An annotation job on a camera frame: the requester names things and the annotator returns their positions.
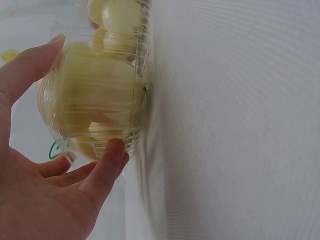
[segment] skin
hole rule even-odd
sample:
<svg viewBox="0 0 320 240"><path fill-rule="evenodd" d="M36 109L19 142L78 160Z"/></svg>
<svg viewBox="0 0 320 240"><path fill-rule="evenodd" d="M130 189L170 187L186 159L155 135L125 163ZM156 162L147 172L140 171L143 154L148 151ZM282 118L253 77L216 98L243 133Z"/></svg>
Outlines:
<svg viewBox="0 0 320 240"><path fill-rule="evenodd" d="M60 35L0 68L0 240L86 239L129 161L119 139L98 162L68 173L63 155L36 164L9 146L12 105L48 72L64 41Z"/></svg>

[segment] white fabric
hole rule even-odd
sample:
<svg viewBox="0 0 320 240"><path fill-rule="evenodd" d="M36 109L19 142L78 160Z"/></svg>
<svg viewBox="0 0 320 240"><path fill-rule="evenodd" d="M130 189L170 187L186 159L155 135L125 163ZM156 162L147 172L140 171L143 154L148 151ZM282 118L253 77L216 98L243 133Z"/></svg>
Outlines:
<svg viewBox="0 0 320 240"><path fill-rule="evenodd" d="M320 239L319 1L153 3L154 238Z"/></svg>

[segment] plastic clamshell container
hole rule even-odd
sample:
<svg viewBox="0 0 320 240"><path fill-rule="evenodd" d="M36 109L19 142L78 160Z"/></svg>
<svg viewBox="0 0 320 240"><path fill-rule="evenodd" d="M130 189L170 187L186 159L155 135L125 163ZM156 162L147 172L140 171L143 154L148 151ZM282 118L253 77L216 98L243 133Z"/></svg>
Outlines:
<svg viewBox="0 0 320 240"><path fill-rule="evenodd" d="M133 152L146 120L152 64L146 0L85 0L39 85L38 108L73 162L98 160L110 139Z"/></svg>

